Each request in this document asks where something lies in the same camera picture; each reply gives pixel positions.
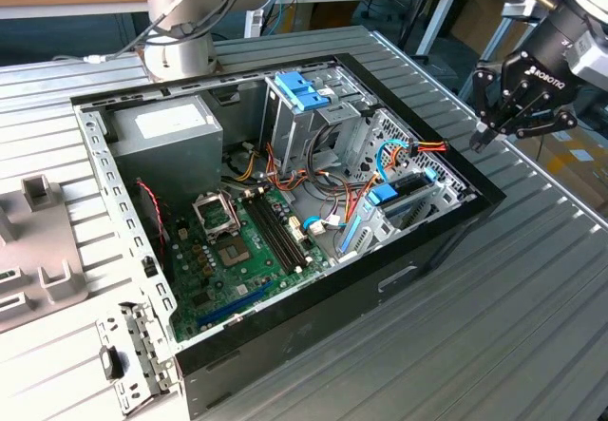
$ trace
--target connector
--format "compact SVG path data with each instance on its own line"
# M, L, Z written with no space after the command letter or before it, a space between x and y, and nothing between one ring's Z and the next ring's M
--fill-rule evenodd
M294 236L296 242L300 243L306 238L306 236L302 234L302 231L300 231L300 220L298 220L297 217L289 218L289 227L292 229L292 236Z
M98 65L107 62L108 56L109 55L87 55L86 57L83 57L83 62Z
M315 221L308 227L308 229L313 236L319 236L325 233L325 226L323 226L323 221L321 220Z

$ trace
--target aluminum table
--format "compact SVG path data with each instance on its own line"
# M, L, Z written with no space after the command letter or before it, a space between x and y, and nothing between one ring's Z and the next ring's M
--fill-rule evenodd
M441 268L201 419L597 419L608 405L607 224L512 145L468 150L470 109L377 33L218 43L228 70L334 52L364 64L507 198ZM122 419L93 321L138 290L67 97L146 82L135 56L0 69L0 193L35 172L62 185L91 291L0 335L7 419ZM185 420L185 403L169 395L134 419Z

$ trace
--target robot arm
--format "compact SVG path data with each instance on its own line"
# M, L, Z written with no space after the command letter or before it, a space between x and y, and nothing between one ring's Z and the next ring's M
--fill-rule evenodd
M529 138L577 126L570 105L580 86L608 89L608 0L544 0L550 9L529 38L501 64L480 63L473 76L480 118L471 149L495 138ZM500 77L500 97L490 105L488 87Z

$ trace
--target metal chassis frame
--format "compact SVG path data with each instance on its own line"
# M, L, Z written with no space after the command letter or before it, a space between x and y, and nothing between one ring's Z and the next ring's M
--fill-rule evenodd
M269 69L318 66L319 64L336 62L352 74L363 86L369 89L379 101L399 118L405 120L414 133L423 140L441 139L423 119L418 117L407 105L399 100L387 87L377 80L370 72L354 60L349 54L338 54L327 57L300 60L267 66L258 74L268 75ZM203 79L205 88L222 84L233 84L235 74L219 75L215 80ZM124 103L138 101L142 95L156 92L156 95L171 95L176 89L180 93L191 93L191 89L204 89L197 86L197 79L188 79L165 83L161 85L139 86L125 90L99 93L71 100L72 105L86 112L86 107L99 110L105 105L121 106ZM123 95L124 100L116 100ZM101 137L101 132L95 125L89 125L89 119L80 120L82 130L93 133L91 138ZM100 167L99 157L90 147L93 162ZM336 329L348 324L357 316L363 315L378 303L381 303L409 285L414 279L430 272L441 264L451 250L466 236L472 226L481 222L504 199L504 193L483 176L472 164L455 150L439 155L442 162L447 164L452 172L462 176L476 190L477 198L464 203L449 214L428 223L423 230L416 229L408 235L396 239L392 243L349 264L348 268L333 272L319 279L313 286L307 285L289 297L268 306L254 316L243 318L237 324L224 329L221 333L208 336L199 343L181 350L176 354L183 385L188 398L188 409L192 418L209 409L226 396L251 383L271 369L285 362L290 357L300 353L314 343L329 335ZM118 194L116 201L129 201L126 192ZM154 253L145 243L141 246L141 254L137 258L154 258ZM414 249L404 254L403 248ZM384 264L378 267L377 261ZM153 281L150 289L154 289L157 276L149 278ZM352 300L356 298L355 307ZM170 313L159 313L161 320L168 321ZM306 339L293 341L293 331L310 328L312 333ZM256 350L260 343L266 348L274 348L274 353L266 352L267 359L256 359ZM250 355L249 368L245 369L244 357Z

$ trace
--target red wire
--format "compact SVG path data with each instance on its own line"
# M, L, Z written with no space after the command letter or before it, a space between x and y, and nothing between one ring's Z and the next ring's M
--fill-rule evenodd
M142 181L137 181L137 185L139 185L141 188L143 188L145 190L145 192L150 197L150 200L152 200L152 203L154 204L154 210L156 210L156 220L159 223L159 235L160 235L160 239L161 239L161 255L162 255L162 253L163 253L162 248L164 246L164 236L162 235L162 218L161 218L161 208L159 207L159 202L156 199L156 195L154 193L152 193L152 190L148 187L148 185L146 185Z

